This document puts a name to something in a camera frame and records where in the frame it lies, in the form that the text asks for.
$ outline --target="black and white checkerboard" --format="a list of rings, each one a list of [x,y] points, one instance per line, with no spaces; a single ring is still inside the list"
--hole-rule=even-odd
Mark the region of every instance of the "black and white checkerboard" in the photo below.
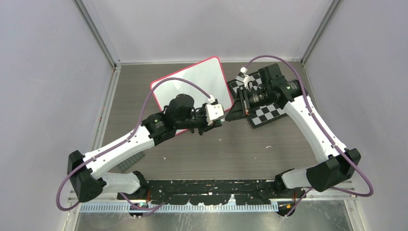
[[[236,99],[237,89],[240,86],[243,86],[243,83],[236,79],[228,81],[227,83],[232,96],[234,96],[234,98]],[[248,84],[251,90],[256,90],[259,88],[259,85],[261,84],[261,77],[257,72],[250,75],[250,82]],[[256,115],[252,115],[251,117],[249,117],[248,121],[253,128],[258,128],[262,125],[280,119],[285,115],[286,114],[283,110],[272,103],[256,108]]]

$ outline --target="white cable clip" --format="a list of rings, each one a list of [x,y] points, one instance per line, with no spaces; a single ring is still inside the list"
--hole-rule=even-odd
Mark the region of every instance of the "white cable clip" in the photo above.
[[[213,95],[210,95],[210,98],[208,98],[208,101],[209,101],[210,103],[214,103],[214,102],[216,101],[216,99],[214,98]]]
[[[249,75],[243,75],[243,85],[245,88],[248,88],[248,83],[249,83]]]
[[[241,67],[240,72],[243,73],[244,75],[246,74],[246,72],[248,71],[248,69],[246,67]]]
[[[311,115],[314,114],[314,113],[315,113],[315,110],[312,109],[312,111],[309,112],[308,114],[309,114],[309,116],[311,116]]]

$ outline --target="enclosure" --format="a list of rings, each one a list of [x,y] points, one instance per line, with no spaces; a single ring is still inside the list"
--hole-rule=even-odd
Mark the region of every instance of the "enclosure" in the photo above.
[[[0,6],[1,230],[408,226],[402,196],[407,187],[406,1],[6,0]],[[68,155],[98,150],[129,133],[152,82],[216,56],[227,84],[263,54],[288,61],[328,127],[348,147],[358,148],[358,167],[370,179],[373,196],[312,190],[287,219],[275,211],[291,203],[288,198],[272,198],[263,206],[238,205],[233,196],[224,205],[167,204],[142,219],[134,219],[116,193],[70,211],[56,207]],[[278,64],[287,80],[296,79],[284,62],[269,58],[252,63],[248,72],[271,64]],[[150,100],[144,115],[160,110]],[[202,136],[184,132],[110,172],[140,171],[147,181],[235,185],[273,181],[288,169],[317,164],[289,116],[258,127],[253,122],[223,122]],[[337,187],[369,191],[357,173]],[[70,183],[60,201],[63,206],[78,201]]]

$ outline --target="wire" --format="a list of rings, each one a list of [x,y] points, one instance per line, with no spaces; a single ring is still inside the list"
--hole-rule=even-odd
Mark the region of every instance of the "wire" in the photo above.
[[[306,196],[306,194],[310,191],[312,191],[313,188],[309,188],[297,201],[297,203],[294,204],[294,206],[292,206],[291,210],[289,210],[289,212],[285,215],[285,217],[287,218],[290,214],[292,214],[292,212],[294,211],[294,209],[296,208],[296,206],[300,203],[301,200],[303,200],[303,198]]]
[[[143,211],[150,211],[150,210],[153,210],[153,209],[155,208],[155,207],[153,207],[153,208],[145,208],[145,207],[137,206],[137,205],[133,204],[133,203],[129,200],[129,198],[128,198],[123,192],[120,192],[119,194],[120,194],[121,196],[123,196],[123,198],[130,204],[130,206],[132,206],[132,207],[135,208],[135,209],[143,210]]]
[[[153,207],[153,210],[152,210],[152,211],[148,212],[146,215],[140,216],[140,218],[145,218],[145,217],[150,216],[151,214],[153,214],[154,212],[156,212],[156,210],[160,209],[160,207],[162,207],[162,206],[164,206],[164,205],[165,205],[165,202],[159,204],[159,205],[156,206],[156,207]]]
[[[150,200],[150,189],[149,189],[149,191],[147,192],[146,203],[148,203],[149,200]]]
[[[130,134],[125,140],[121,141],[120,143],[118,143],[118,144],[116,144],[116,145],[114,145],[114,146],[112,146],[112,147],[106,149],[105,151],[103,151],[103,152],[101,152],[101,153],[95,155],[93,158],[91,158],[91,159],[89,159],[89,160],[83,162],[82,164],[80,164],[79,166],[77,166],[76,168],[74,168],[74,170],[72,170],[72,171],[64,178],[64,180],[61,182],[60,186],[58,187],[57,195],[56,195],[56,198],[55,198],[55,202],[56,202],[56,204],[57,204],[58,209],[60,209],[61,211],[69,211],[69,210],[75,208],[76,206],[78,206],[78,204],[80,203],[79,201],[77,201],[73,206],[68,207],[68,208],[65,208],[65,207],[63,207],[63,206],[61,205],[60,197],[61,197],[61,192],[62,192],[62,190],[63,190],[64,185],[65,185],[65,184],[67,183],[67,181],[71,178],[71,176],[73,176],[76,172],[78,172],[82,167],[86,166],[87,164],[89,164],[90,162],[92,162],[94,159],[97,159],[97,158],[99,158],[99,157],[101,157],[101,156],[107,154],[108,152],[110,152],[110,151],[112,151],[112,150],[115,150],[116,148],[120,147],[121,145],[125,144],[128,140],[130,140],[131,138],[133,138],[133,136],[135,135],[135,133],[137,132],[137,130],[138,130],[140,124],[141,124],[141,120],[142,120],[142,118],[143,118],[143,113],[144,113],[144,110],[145,110],[145,108],[146,108],[147,102],[148,102],[148,100],[150,99],[151,95],[153,94],[154,90],[156,90],[156,88],[158,88],[158,87],[159,87],[161,84],[163,84],[164,82],[167,82],[167,81],[170,81],[170,80],[178,80],[178,81],[181,81],[181,82],[185,82],[185,83],[187,83],[187,84],[190,84],[191,86],[195,87],[197,90],[199,90],[200,92],[202,92],[207,98],[211,98],[211,96],[210,96],[207,92],[205,92],[202,88],[198,87],[197,85],[195,85],[194,83],[192,83],[192,82],[190,82],[190,81],[188,81],[188,80],[185,80],[185,79],[182,79],[182,78],[175,78],[175,77],[168,77],[168,78],[165,78],[165,79],[161,80],[161,81],[160,81],[159,83],[157,83],[157,84],[150,90],[150,92],[147,94],[147,97],[146,97],[146,99],[145,99],[145,101],[144,101],[144,103],[143,103],[143,105],[142,105],[142,107],[141,107],[141,112],[140,112],[140,116],[139,116],[138,122],[137,122],[135,128],[133,129],[133,131],[131,132],[131,134]]]
[[[320,128],[320,130],[323,132],[323,134],[326,136],[326,138],[330,141],[330,143],[335,147],[336,151],[342,155],[342,157],[356,170],[356,172],[358,172],[358,174],[363,178],[363,180],[367,183],[368,187],[369,187],[369,192],[368,193],[358,193],[358,192],[352,192],[349,190],[345,190],[345,189],[341,189],[341,188],[337,188],[337,187],[332,187],[332,189],[344,192],[344,193],[348,193],[351,195],[356,195],[356,196],[361,196],[361,197],[369,197],[372,196],[374,194],[374,188],[372,183],[370,182],[370,180],[368,179],[368,177],[363,173],[363,171],[361,171],[361,169],[359,167],[357,167],[356,164],[354,164],[354,162],[348,158],[348,156],[336,145],[336,142],[334,142],[334,140],[332,139],[332,137],[328,134],[328,132],[326,131],[326,129],[324,129],[324,127],[322,126],[322,124],[320,123],[320,121],[317,119],[315,113],[312,110],[312,107],[309,104],[309,101],[307,100],[307,94],[305,91],[305,86],[303,85],[303,81],[300,78],[299,73],[296,71],[296,69],[286,60],[274,56],[274,55],[260,55],[257,56],[253,59],[251,59],[244,67],[248,68],[248,66],[255,60],[260,59],[260,58],[272,58],[272,59],[277,59],[279,61],[281,61],[282,63],[284,63],[285,65],[287,65],[295,74],[297,80],[299,81],[299,85],[300,85],[300,89],[302,90],[302,95],[303,95],[303,99],[305,100],[305,104],[306,107],[308,109],[308,111],[310,112],[310,114],[313,117],[313,120],[315,120],[317,126]],[[300,201],[306,196],[306,194],[311,191],[312,188],[308,189],[306,191],[305,194],[302,195],[302,197],[297,201],[297,203],[293,206],[293,208],[289,211],[288,215],[296,208],[296,206],[300,203]]]

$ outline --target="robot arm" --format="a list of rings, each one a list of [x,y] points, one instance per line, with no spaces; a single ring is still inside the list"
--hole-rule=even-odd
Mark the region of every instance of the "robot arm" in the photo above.
[[[349,150],[333,134],[315,110],[310,97],[307,96],[306,99],[313,110],[312,113],[321,124],[321,127],[319,127],[312,113],[307,109],[298,80],[286,81],[277,64],[262,68],[258,70],[258,73],[261,76],[262,88],[248,91],[245,87],[241,87],[237,92],[237,100],[225,120],[232,121],[250,116],[251,113],[254,113],[254,108],[275,103],[300,128],[312,147],[318,162],[318,165],[314,167],[290,169],[276,175],[275,188],[278,191],[285,191],[297,187],[313,187],[315,190],[322,192],[350,179],[354,168],[339,154],[336,146],[344,151],[345,155],[356,165],[360,160],[360,153],[357,149]],[[245,83],[248,76],[241,72],[241,76],[238,78],[244,80]],[[334,140],[335,145],[331,144],[323,130]]]
[[[205,103],[200,108],[194,108],[193,105],[194,99],[191,96],[178,95],[170,101],[164,111],[143,120],[133,137],[129,138],[126,134],[84,155],[79,151],[71,153],[68,158],[68,174],[80,164],[93,159],[70,178],[79,202],[90,201],[102,193],[143,195],[147,183],[142,174],[139,172],[118,174],[108,171],[134,154],[173,138],[178,129],[197,128],[198,133],[202,135],[221,126],[220,118],[224,115],[224,109],[216,100],[212,104]],[[114,150],[100,158],[94,157],[111,149]]]

